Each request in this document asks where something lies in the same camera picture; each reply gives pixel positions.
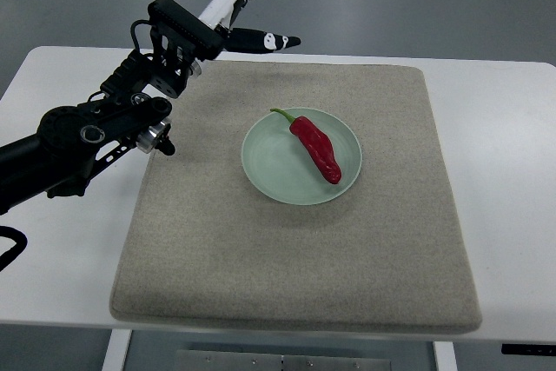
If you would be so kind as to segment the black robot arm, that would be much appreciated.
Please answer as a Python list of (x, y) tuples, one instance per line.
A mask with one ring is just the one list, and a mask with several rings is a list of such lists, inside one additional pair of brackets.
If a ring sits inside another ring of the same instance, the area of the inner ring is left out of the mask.
[(35, 134), (1, 148), (2, 213), (41, 193), (84, 195), (94, 177), (169, 116), (191, 65), (224, 48), (227, 27), (204, 23), (174, 0), (155, 0), (148, 13), (152, 52), (134, 48), (86, 102), (49, 110)]

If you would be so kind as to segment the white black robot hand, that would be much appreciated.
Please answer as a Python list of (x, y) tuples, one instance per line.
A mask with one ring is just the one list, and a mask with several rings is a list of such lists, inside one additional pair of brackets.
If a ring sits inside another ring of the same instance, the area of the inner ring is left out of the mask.
[(239, 13), (251, 0), (212, 0), (199, 16), (209, 28), (224, 37), (224, 49), (229, 52), (268, 54), (301, 44), (297, 36), (278, 35), (263, 30), (235, 28)]

